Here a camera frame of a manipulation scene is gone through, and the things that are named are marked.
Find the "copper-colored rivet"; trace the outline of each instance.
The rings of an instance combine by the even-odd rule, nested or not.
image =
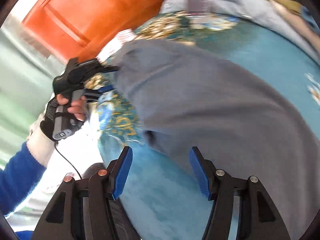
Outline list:
[[[73,179],[73,177],[72,176],[65,176],[64,178],[63,178],[63,181],[64,182],[69,182],[69,181],[71,181]]]
[[[104,175],[106,175],[108,172],[107,172],[107,170],[100,170],[100,171],[98,171],[98,175],[99,176],[104,176]]]

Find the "black glove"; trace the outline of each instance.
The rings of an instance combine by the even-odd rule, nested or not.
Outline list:
[[[54,128],[54,120],[55,120],[55,114],[59,103],[57,101],[57,98],[54,97],[48,102],[47,109],[45,111],[44,120],[40,123],[40,128],[42,132],[52,141],[55,142],[55,140],[52,138],[53,128]],[[76,131],[80,130],[84,122],[76,119],[76,117],[73,114],[68,114],[69,118],[72,118],[75,120],[75,125],[72,126],[72,133],[73,135]]]

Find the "hand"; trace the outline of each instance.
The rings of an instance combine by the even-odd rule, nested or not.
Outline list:
[[[57,95],[57,101],[59,105],[65,105],[69,102],[69,100],[63,97],[62,94]],[[76,119],[80,121],[85,120],[85,113],[86,113],[86,98],[82,96],[80,100],[73,101],[71,103],[71,107],[68,108],[68,112],[74,114]]]

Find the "person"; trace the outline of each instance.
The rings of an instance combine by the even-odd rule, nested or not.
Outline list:
[[[4,170],[0,169],[0,211],[6,217],[14,212],[39,183],[54,151],[55,141],[52,138],[53,122],[48,116],[48,108],[65,105],[68,99],[61,94],[49,101],[45,115],[36,122],[28,140],[7,163]],[[85,116],[86,98],[81,97],[71,103],[68,112],[74,114],[80,124]],[[29,240],[32,231],[16,233],[21,240]]]

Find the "white sleeve cuff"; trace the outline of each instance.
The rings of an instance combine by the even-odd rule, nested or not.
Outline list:
[[[29,136],[27,147],[31,155],[44,167],[48,166],[48,162],[54,151],[54,142],[50,140],[41,128],[38,126]]]

